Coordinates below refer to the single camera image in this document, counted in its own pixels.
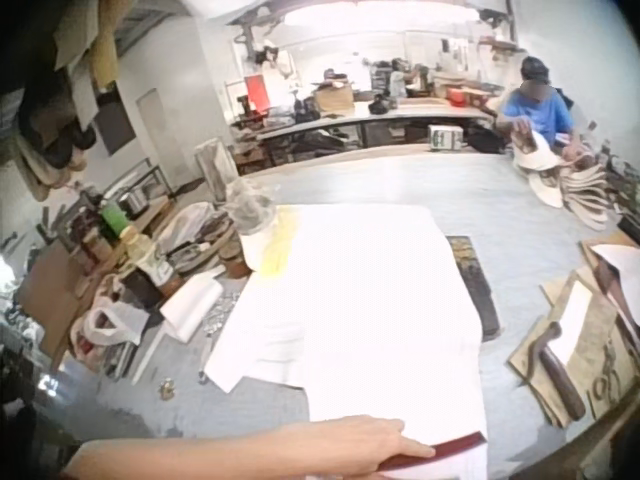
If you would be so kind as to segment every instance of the plastic bag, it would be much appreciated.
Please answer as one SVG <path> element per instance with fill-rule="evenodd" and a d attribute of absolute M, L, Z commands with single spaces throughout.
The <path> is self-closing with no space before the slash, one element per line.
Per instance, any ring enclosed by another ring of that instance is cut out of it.
<path fill-rule="evenodd" d="M 158 237 L 160 250 L 169 253 L 184 243 L 193 242 L 203 225 L 215 215 L 213 205 L 208 202 L 194 203 L 183 208 Z"/>
<path fill-rule="evenodd" d="M 88 341 L 100 346 L 117 345 L 123 342 L 140 344 L 149 314 L 118 300 L 123 292 L 124 286 L 115 275 L 107 275 L 102 280 L 93 306 L 84 317 L 82 333 Z M 110 325 L 98 327 L 98 320 L 103 315 Z"/>
<path fill-rule="evenodd" d="M 227 185 L 227 203 L 222 208 L 241 235 L 252 235 L 267 228 L 276 214 L 271 192 L 243 178 Z"/>
<path fill-rule="evenodd" d="M 238 178 L 238 167 L 229 149 L 219 138 L 196 147 L 196 162 L 218 203 L 226 200 L 225 187 Z"/>

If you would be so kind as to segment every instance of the workbench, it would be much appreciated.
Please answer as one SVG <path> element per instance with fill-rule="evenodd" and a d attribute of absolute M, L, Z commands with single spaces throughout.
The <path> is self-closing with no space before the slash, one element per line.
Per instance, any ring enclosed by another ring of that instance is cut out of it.
<path fill-rule="evenodd" d="M 538 462 L 593 424 L 588 413 L 567 431 L 551 427 L 531 390 L 506 363 L 538 317 L 549 311 L 539 285 L 582 265 L 577 242 L 594 236 L 570 212 L 543 205 L 507 157 L 424 153 L 302 162 L 261 172 L 259 180 L 278 187 L 280 204 L 424 205 L 445 235 L 470 236 L 503 327 L 501 336 L 482 345 L 480 357 L 490 478 Z M 244 286 L 244 281 L 222 282 L 227 291 Z M 153 336 L 153 331 L 145 336 L 134 368 Z M 79 440 L 235 436 L 308 418 L 301 390 L 248 378 L 229 395 L 211 383 L 199 385 L 203 345 L 202 331 L 186 346 L 165 339 L 136 387 L 126 379 L 114 384 L 97 378 L 73 362 L 64 364 L 59 380 L 65 394 L 52 413 Z M 158 386 L 167 377 L 175 381 L 176 396 L 163 402 Z"/>
<path fill-rule="evenodd" d="M 325 116 L 312 122 L 299 123 L 290 127 L 269 131 L 258 135 L 256 139 L 264 147 L 270 164 L 275 166 L 274 151 L 277 146 L 282 145 L 287 139 L 295 141 L 298 137 L 302 136 L 302 134 L 315 130 L 354 127 L 360 146 L 362 148 L 369 148 L 388 144 L 387 141 L 380 143 L 380 140 L 376 138 L 378 136 L 376 132 L 378 132 L 379 126 L 384 127 L 384 124 L 388 124 L 389 122 L 429 121 L 430 123 L 442 122 L 449 124 L 455 121 L 465 126 L 475 120 L 493 121 L 489 115 L 481 112 L 477 108 L 452 107 L 446 101 L 443 104 L 443 100 L 441 99 L 427 98 L 424 100 L 432 100 L 433 103 L 417 105 L 401 104 L 397 109 L 390 110 L 383 115 L 370 113 L 367 102 L 356 102 L 353 110 L 336 112 L 335 115 Z"/>
<path fill-rule="evenodd" d="M 323 128 L 345 127 L 348 125 L 363 125 L 368 122 L 382 122 L 388 120 L 417 120 L 423 118 L 484 118 L 491 120 L 491 117 L 477 108 L 472 107 L 452 107 L 451 105 L 400 105 L 395 110 L 390 110 L 384 115 L 374 115 L 369 112 L 367 102 L 356 102 L 354 110 L 341 112 L 338 117 L 324 117 L 313 122 L 298 123 L 290 127 L 280 128 L 268 133 L 258 135 L 259 142 L 293 135 L 296 133 L 309 132 Z"/>

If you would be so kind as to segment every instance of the cardboard box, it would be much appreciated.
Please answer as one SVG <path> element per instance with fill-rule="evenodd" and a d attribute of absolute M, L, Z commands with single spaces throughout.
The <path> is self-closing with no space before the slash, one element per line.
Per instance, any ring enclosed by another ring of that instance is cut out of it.
<path fill-rule="evenodd" d="M 351 85 L 345 85 L 341 88 L 329 87 L 316 90 L 313 96 L 321 112 L 340 112 L 353 110 L 355 108 Z"/>
<path fill-rule="evenodd" d="M 462 127 L 429 125 L 429 139 L 432 150 L 461 150 Z"/>

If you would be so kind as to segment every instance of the person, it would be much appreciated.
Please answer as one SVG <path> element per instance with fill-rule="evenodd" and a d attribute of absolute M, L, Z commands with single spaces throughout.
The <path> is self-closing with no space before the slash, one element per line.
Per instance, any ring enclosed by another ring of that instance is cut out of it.
<path fill-rule="evenodd" d="M 369 416 L 287 425 L 222 440 L 107 440 L 83 445 L 64 480 L 280 479 L 305 475 L 384 478 L 396 455 L 430 458 L 435 450 L 402 435 L 402 420 Z"/>
<path fill-rule="evenodd" d="M 389 93 L 392 98 L 407 98 L 407 82 L 413 82 L 420 73 L 418 67 L 414 67 L 411 73 L 406 73 L 405 62 L 400 58 L 391 61 L 391 76 L 389 77 Z"/>
<path fill-rule="evenodd" d="M 560 94 L 550 86 L 549 69 L 538 58 L 526 57 L 520 69 L 523 83 L 505 102 L 498 115 L 498 130 L 528 134 L 535 130 L 553 147 L 557 133 L 568 133 L 563 157 L 574 158 L 581 149 L 571 114 Z"/>

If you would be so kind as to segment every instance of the hat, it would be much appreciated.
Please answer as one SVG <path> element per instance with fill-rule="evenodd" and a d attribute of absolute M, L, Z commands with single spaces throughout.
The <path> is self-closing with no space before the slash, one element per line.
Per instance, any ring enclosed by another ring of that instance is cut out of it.
<path fill-rule="evenodd" d="M 536 57 L 527 57 L 522 61 L 520 69 L 523 80 L 531 80 L 536 83 L 549 85 L 549 69 Z"/>

